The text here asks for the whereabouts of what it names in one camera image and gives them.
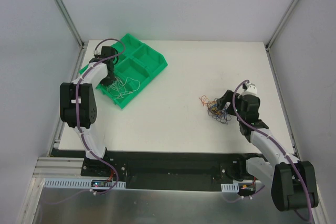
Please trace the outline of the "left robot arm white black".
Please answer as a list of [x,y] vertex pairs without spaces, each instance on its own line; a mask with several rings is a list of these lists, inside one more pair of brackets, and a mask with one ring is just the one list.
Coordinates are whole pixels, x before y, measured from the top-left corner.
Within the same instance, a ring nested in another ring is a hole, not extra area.
[[86,70],[77,79],[60,85],[60,118],[79,136],[86,158],[96,159],[92,169],[99,176],[108,175],[111,164],[103,158],[106,146],[94,125],[98,115],[94,89],[98,85],[108,87],[117,80],[114,58],[118,57],[116,49],[103,46],[100,52],[94,53]]

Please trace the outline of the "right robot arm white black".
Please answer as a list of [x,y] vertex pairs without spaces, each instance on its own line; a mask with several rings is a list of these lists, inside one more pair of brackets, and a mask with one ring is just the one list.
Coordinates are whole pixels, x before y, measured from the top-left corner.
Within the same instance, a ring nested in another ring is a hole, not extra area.
[[219,109],[237,117],[241,134],[262,153],[236,166],[242,179],[254,176],[270,189],[279,211],[315,208],[319,204],[314,166],[288,153],[259,118],[260,98],[255,92],[227,90],[217,101]]

